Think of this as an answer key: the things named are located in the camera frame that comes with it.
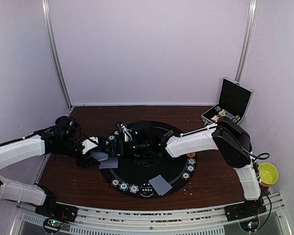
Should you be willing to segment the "green-white single poker chip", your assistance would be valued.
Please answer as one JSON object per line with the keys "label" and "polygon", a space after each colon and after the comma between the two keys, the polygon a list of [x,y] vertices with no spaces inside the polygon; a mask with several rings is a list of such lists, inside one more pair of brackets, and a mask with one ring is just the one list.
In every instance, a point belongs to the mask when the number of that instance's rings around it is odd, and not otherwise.
{"label": "green-white single poker chip", "polygon": [[109,135],[108,136],[109,141],[113,141],[116,139],[116,137],[114,135]]}

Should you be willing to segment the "orange round dealer button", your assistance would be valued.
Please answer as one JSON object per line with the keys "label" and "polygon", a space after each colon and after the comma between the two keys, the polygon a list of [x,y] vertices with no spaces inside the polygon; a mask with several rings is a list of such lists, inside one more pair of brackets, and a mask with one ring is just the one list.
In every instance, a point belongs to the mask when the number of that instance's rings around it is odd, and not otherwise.
{"label": "orange round dealer button", "polygon": [[187,155],[187,157],[189,157],[189,158],[194,158],[195,156],[196,156],[196,153],[188,153],[188,154],[186,154]]}

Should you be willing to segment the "red-white poker chip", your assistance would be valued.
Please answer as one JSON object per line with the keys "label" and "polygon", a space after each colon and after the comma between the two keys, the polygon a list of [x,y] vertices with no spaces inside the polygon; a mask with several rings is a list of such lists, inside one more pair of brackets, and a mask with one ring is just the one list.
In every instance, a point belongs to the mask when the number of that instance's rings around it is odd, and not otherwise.
{"label": "red-white poker chip", "polygon": [[188,180],[188,179],[190,179],[190,177],[191,177],[191,175],[190,175],[190,173],[188,173],[188,172],[184,172],[184,173],[182,174],[182,179],[184,179],[184,180]]}
{"label": "red-white poker chip", "polygon": [[111,185],[113,187],[118,187],[119,184],[120,184],[120,181],[118,179],[114,179],[114,180],[111,181]]}

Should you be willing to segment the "red triangular button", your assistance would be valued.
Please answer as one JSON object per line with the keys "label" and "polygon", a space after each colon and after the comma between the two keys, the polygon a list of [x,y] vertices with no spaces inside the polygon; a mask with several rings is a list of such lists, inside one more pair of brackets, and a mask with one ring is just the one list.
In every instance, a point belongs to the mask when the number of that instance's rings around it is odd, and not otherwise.
{"label": "red triangular button", "polygon": [[172,135],[173,135],[173,131],[169,131],[164,135],[164,137],[170,137]]}

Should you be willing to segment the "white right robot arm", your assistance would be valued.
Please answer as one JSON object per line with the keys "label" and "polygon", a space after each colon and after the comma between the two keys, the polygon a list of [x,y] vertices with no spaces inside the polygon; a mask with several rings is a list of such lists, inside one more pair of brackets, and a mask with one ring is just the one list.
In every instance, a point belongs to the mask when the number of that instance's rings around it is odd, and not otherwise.
{"label": "white right robot arm", "polygon": [[120,193],[144,199],[171,195],[194,176],[198,152],[217,150],[239,177],[246,200],[242,213],[252,216],[260,208],[260,179],[250,136],[229,119],[188,133],[157,121],[117,123],[108,140],[117,154],[114,165],[101,173]]}

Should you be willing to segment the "blue-backed playing card deck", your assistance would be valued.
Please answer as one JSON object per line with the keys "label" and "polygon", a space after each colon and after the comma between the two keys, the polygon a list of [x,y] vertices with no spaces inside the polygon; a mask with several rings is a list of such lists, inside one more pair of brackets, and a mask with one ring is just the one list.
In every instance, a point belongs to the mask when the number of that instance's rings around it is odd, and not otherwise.
{"label": "blue-backed playing card deck", "polygon": [[98,151],[92,151],[90,156],[97,160],[98,162],[106,161],[109,157],[107,153],[104,152],[98,152]]}

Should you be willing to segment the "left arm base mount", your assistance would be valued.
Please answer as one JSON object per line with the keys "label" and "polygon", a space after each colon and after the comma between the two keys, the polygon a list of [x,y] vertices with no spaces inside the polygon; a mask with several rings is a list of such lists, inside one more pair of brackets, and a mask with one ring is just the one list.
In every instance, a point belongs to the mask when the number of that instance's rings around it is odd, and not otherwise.
{"label": "left arm base mount", "polygon": [[78,208],[56,203],[55,208],[48,209],[46,206],[34,206],[37,214],[57,219],[61,222],[75,222]]}

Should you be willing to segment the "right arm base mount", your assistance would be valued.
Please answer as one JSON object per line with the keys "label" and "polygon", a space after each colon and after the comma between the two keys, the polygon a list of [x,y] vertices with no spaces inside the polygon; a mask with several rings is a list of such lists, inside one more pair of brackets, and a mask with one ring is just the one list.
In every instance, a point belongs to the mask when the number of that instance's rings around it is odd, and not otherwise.
{"label": "right arm base mount", "polygon": [[227,221],[235,221],[257,216],[260,213],[265,213],[267,208],[262,203],[246,201],[243,203],[226,206],[224,208]]}

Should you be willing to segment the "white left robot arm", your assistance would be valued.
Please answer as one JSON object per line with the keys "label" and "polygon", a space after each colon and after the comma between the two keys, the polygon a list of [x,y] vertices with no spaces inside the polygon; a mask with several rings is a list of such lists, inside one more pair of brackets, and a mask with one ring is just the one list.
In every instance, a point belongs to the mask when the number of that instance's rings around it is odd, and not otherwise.
{"label": "white left robot arm", "polygon": [[[97,137],[87,136],[77,122],[62,116],[53,126],[0,143],[0,171],[18,162],[51,153],[87,161],[88,152],[96,147],[99,147]],[[56,196],[47,188],[20,183],[1,175],[0,199],[41,206],[49,217],[57,217],[61,212],[60,205],[56,203]]]}

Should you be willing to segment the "dealt playing card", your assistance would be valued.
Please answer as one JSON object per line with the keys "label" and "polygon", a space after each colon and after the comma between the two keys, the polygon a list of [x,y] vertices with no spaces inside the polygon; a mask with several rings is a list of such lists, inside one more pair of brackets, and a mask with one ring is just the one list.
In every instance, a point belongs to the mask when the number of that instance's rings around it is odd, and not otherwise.
{"label": "dealt playing card", "polygon": [[99,169],[108,169],[108,168],[118,168],[118,158],[108,158],[105,161],[102,161],[99,165]]}
{"label": "dealt playing card", "polygon": [[159,196],[164,196],[172,189],[172,186],[161,175],[150,179],[148,182]]}

